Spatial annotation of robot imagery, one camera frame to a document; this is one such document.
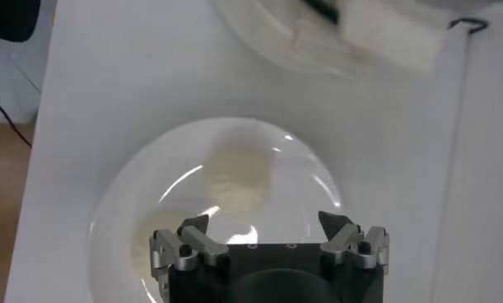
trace white surface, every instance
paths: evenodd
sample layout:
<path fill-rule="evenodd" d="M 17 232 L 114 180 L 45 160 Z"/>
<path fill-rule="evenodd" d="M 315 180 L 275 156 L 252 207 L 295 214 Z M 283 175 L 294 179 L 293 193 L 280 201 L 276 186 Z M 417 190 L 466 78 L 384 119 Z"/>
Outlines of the white surface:
<path fill-rule="evenodd" d="M 463 69 L 454 31 L 435 74 L 303 77 L 246 48 L 207 0 L 60 1 L 6 302 L 91 302 L 95 208 L 164 131 L 253 116 L 305 142 L 363 226 L 392 235 L 392 302 L 427 302 Z"/>
<path fill-rule="evenodd" d="M 470 40 L 433 301 L 503 303 L 503 5 Z"/>
<path fill-rule="evenodd" d="M 16 123 L 37 114 L 56 3 L 41 0 L 35 31 L 26 42 L 0 39 L 0 105 Z M 1 113 L 0 122 L 6 123 Z"/>
<path fill-rule="evenodd" d="M 231 161 L 227 157 L 231 151 L 226 150 L 234 145 L 255 146 L 270 158 L 267 175 L 262 176 L 268 186 L 257 188 L 232 180 L 219 184 L 220 179 L 213 179 L 220 177 L 212 175 L 212 167 L 221 165 L 214 160 L 217 154 Z M 232 175 L 256 177 L 253 171 L 238 172 L 238 168 L 253 170 L 250 165 L 259 165 L 261 159 L 252 158 L 242 159 L 252 163 L 232 161 Z M 224 193 L 217 189 L 213 195 L 213 182 L 224 187 Z M 224 199 L 232 191 L 262 196 L 264 190 L 260 203 L 240 196 L 231 197 L 240 201 L 238 205 L 228 205 Z M 207 234 L 221 243 L 234 242 L 237 237 L 242 243 L 322 243 L 326 237 L 318 211 L 340 209 L 330 174 L 295 136 L 256 119 L 206 119 L 186 124 L 143 148 L 107 190 L 92 223 L 92 297 L 95 303 L 151 302 L 150 297 L 161 301 L 157 282 L 148 270 L 148 238 L 155 229 L 175 231 L 187 217 L 210 210 Z M 159 220 L 152 219 L 155 214 Z"/>

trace black object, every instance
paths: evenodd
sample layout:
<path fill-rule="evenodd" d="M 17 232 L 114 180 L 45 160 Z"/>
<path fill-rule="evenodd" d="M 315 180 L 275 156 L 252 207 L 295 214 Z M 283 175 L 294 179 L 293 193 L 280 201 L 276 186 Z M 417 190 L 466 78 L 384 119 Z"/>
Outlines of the black object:
<path fill-rule="evenodd" d="M 24 42 L 34 32 L 40 0 L 0 0 L 0 39 Z"/>
<path fill-rule="evenodd" d="M 22 141 L 29 147 L 31 147 L 31 143 L 26 139 L 26 137 L 24 137 L 24 135 L 19 131 L 19 129 L 15 126 L 15 124 L 13 123 L 12 119 L 10 118 L 10 116 L 6 113 L 6 110 L 4 110 L 2 108 L 2 106 L 0 105 L 0 111 L 2 113 L 2 115 L 4 116 L 4 118 L 6 118 L 6 121 L 10 124 L 10 126 L 12 127 L 13 131 L 17 134 L 17 136 L 19 136 Z"/>
<path fill-rule="evenodd" d="M 479 31 L 485 30 L 487 27 L 489 27 L 489 21 L 486 21 L 486 20 L 477 19 L 477 18 L 459 18 L 459 19 L 451 21 L 449 23 L 449 30 L 451 28 L 457 26 L 459 23 L 467 23 L 467 24 L 473 26 L 472 29 L 468 30 L 469 35 L 476 34 Z"/>
<path fill-rule="evenodd" d="M 347 223 L 353 224 L 348 217 L 329 212 L 319 212 L 319 222 L 328 240 L 331 240 Z"/>
<path fill-rule="evenodd" d="M 308 4 L 311 8 L 313 8 L 318 14 L 326 18 L 326 20 L 332 22 L 333 24 L 337 24 L 339 22 L 339 10 L 326 3 L 323 0 L 302 0 L 306 4 Z"/>
<path fill-rule="evenodd" d="M 201 231 L 202 233 L 207 232 L 207 226 L 209 225 L 209 216 L 208 215 L 202 215 L 199 217 L 192 217 L 185 219 L 182 224 L 178 227 L 178 230 L 176 231 L 176 234 L 182 235 L 182 229 L 186 226 L 194 226 L 196 229 Z"/>
<path fill-rule="evenodd" d="M 227 267 L 169 271 L 170 303 L 382 303 L 384 270 L 333 266 L 319 244 L 228 245 Z"/>

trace wire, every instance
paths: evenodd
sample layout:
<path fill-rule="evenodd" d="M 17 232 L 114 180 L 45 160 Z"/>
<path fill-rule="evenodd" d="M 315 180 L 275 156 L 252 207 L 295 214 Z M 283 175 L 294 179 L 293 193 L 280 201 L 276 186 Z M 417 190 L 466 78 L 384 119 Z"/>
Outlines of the wire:
<path fill-rule="evenodd" d="M 13 123 L 12 119 L 10 118 L 10 116 L 7 115 L 6 111 L 2 108 L 2 106 L 0 105 L 0 111 L 2 113 L 2 115 L 4 116 L 4 118 L 6 118 L 7 122 L 10 124 L 10 126 L 12 127 L 13 131 L 22 139 L 22 141 L 24 141 L 24 143 L 26 143 L 27 146 L 29 146 L 31 148 L 31 143 L 30 141 L 28 141 L 26 139 L 26 137 L 24 137 L 22 135 L 22 133 L 19 131 L 19 129 L 17 129 L 17 127 L 15 126 L 15 124 Z"/>
<path fill-rule="evenodd" d="M 479 31 L 485 30 L 487 27 L 489 27 L 489 21 L 487 21 L 487 20 L 482 20 L 482 19 L 477 19 L 477 18 L 459 18 L 459 19 L 451 21 L 449 23 L 449 30 L 451 28 L 457 26 L 460 23 L 467 23 L 472 26 L 475 26 L 474 28 L 472 28 L 468 31 L 469 35 L 476 34 Z"/>

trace white plate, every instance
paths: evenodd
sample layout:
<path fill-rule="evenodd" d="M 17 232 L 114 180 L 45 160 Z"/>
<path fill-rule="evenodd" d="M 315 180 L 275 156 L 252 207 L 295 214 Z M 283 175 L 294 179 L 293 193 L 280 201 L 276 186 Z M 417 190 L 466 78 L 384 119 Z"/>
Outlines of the white plate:
<path fill-rule="evenodd" d="M 317 211 L 341 201 L 317 156 L 295 136 L 255 119 L 206 119 L 142 149 L 109 187 L 91 227 L 95 303 L 161 302 L 148 238 L 208 213 L 224 243 L 322 242 Z"/>

